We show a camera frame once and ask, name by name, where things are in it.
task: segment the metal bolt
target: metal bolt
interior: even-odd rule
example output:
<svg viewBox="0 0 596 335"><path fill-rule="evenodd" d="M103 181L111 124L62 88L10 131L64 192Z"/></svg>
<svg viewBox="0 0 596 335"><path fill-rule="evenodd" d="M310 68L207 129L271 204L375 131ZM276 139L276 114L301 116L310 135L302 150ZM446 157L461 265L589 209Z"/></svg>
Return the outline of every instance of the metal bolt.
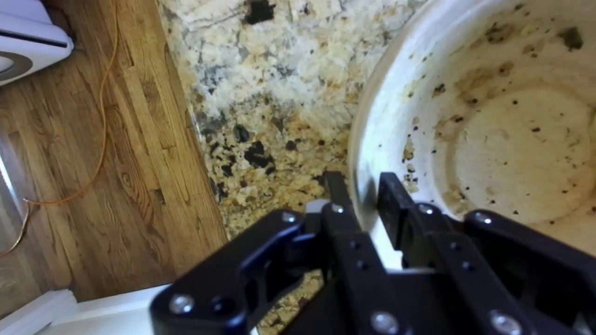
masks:
<svg viewBox="0 0 596 335"><path fill-rule="evenodd" d="M425 206L425 204L422 204L422 206L418 206L418 209L422 211L422 213L425 213L427 217L433 217L433 207L429 207L429 206Z"/></svg>
<svg viewBox="0 0 596 335"><path fill-rule="evenodd" d="M496 328L496 332L504 335L522 335L522 326L517 319L504 315L500 312L494 312L491 315L491 325Z"/></svg>
<svg viewBox="0 0 596 335"><path fill-rule="evenodd" d="M476 213L478 220L483 222L485 226L491 226L492 224L492 219L489 219L487 215L483 213Z"/></svg>
<svg viewBox="0 0 596 335"><path fill-rule="evenodd" d="M286 222L286 224L293 224L293 222L297 222L297 217L295 217L295 215L291 215L291 213L284 213L284 215L282 215L282 222Z"/></svg>
<svg viewBox="0 0 596 335"><path fill-rule="evenodd" d="M470 263L470 261L464 261L464 263L463 263L463 269L464 269L466 273L478 271L478 267L474 267L474 263Z"/></svg>
<svg viewBox="0 0 596 335"><path fill-rule="evenodd" d="M343 207L338 206L338 204L332 206L332 211L338 213L338 215L343 215Z"/></svg>
<svg viewBox="0 0 596 335"><path fill-rule="evenodd" d="M170 300L170 312L174 315L187 315L193 312L193 308L194 308L194 299L189 295L176 295Z"/></svg>
<svg viewBox="0 0 596 335"><path fill-rule="evenodd" d="M394 335L399 332L399 323L396 321L396 317L384 312L373 313L371 326L377 334L383 335Z"/></svg>

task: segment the white surface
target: white surface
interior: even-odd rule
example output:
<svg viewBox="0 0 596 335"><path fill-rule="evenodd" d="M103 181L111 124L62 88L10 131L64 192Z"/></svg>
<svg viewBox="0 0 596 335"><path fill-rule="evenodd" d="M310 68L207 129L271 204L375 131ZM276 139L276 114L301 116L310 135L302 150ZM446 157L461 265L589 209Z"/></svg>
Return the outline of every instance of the white surface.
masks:
<svg viewBox="0 0 596 335"><path fill-rule="evenodd" d="M150 304L166 287L85 302L79 313L57 321L42 335L152 335Z"/></svg>
<svg viewBox="0 0 596 335"><path fill-rule="evenodd" d="M0 14L51 25L51 18L40 0L0 0Z"/></svg>
<svg viewBox="0 0 596 335"><path fill-rule="evenodd" d="M368 85L351 189L390 269L399 269L397 254L375 213L383 172L455 219L481 207L569 245L596 239L596 5L518 5L431 3ZM580 51L559 38L572 27L586 42Z"/></svg>
<svg viewBox="0 0 596 335"><path fill-rule="evenodd" d="M64 47L55 47L47 44L36 44L36 42L27 42L21 38L6 38L0 36L0 53L12 53L12 55L21 55L27 57L34 62L34 68L29 70L27 73L14 77L10 81L0 79L0 86L10 85L17 79L23 79L27 75L32 75L44 68L49 68L64 58L68 58L75 45L71 38L62 32L58 27L42 23L42 21L29 21L29 19L19 19L14 16L6 16L0 12L0 32L10 32L10 34L19 34L34 40L45 40L45 42L55 42L55 44L64 44Z"/></svg>
<svg viewBox="0 0 596 335"><path fill-rule="evenodd" d="M77 313L71 291L51 291L0 321L0 335L34 335L51 323Z"/></svg>
<svg viewBox="0 0 596 335"><path fill-rule="evenodd" d="M0 57L0 72L6 72L14 66L16 62L12 62L10 58L3 58Z"/></svg>

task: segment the white appliance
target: white appliance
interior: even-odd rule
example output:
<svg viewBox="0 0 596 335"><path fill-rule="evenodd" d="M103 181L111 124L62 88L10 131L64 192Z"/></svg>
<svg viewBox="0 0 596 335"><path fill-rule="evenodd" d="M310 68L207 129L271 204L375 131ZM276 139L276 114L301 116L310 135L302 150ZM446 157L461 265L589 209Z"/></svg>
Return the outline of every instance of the white appliance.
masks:
<svg viewBox="0 0 596 335"><path fill-rule="evenodd" d="M51 291L0 319L0 335L153 335L150 304L166 287L77 302L71 291Z"/></svg>
<svg viewBox="0 0 596 335"><path fill-rule="evenodd" d="M0 0L0 86L68 58L73 47L40 0Z"/></svg>

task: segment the wire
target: wire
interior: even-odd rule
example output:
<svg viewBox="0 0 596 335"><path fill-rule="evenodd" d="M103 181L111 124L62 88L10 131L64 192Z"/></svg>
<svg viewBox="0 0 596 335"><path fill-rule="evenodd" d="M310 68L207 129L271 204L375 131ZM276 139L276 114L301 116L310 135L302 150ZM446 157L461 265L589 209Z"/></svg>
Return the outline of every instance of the wire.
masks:
<svg viewBox="0 0 596 335"><path fill-rule="evenodd" d="M81 187L79 191L75 191L75 192L71 192L71 194L68 194L64 198L58 198L58 200L27 200L25 198L23 202L27 204L27 211L25 211L25 217L23 217L23 222L21 222L19 235L17 235L16 243L12 245L12 248L8 252L0 254L0 259L12 256L23 245L23 241L27 237L27 232L31 228L32 217L42 207L62 207L62 206L68 206L68 204L83 198L98 183L98 179L99 179L99 176L101 176L101 172L105 168L107 152L109 152L109 112L107 112L107 105L105 105L105 96L107 96L109 79L111 79L111 73L112 73L116 58L118 58L118 51L120 51L118 14L120 14L120 6L118 6L118 0L114 0L114 6L112 6L114 47L112 47L112 55L109 58L107 70L103 73L103 79L101 79L101 85L99 85L99 90L98 90L99 114L101 114L101 124L103 124L103 144L101 144L101 155L99 155L94 178L85 187Z"/></svg>

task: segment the white bowl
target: white bowl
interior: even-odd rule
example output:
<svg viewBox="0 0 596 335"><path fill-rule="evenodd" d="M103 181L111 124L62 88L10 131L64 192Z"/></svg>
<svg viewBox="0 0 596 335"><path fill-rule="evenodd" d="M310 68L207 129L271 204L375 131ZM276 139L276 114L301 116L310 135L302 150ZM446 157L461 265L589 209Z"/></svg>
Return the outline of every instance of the white bowl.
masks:
<svg viewBox="0 0 596 335"><path fill-rule="evenodd" d="M435 0L353 129L351 192L386 267L379 176L453 219L489 209L596 256L596 3Z"/></svg>

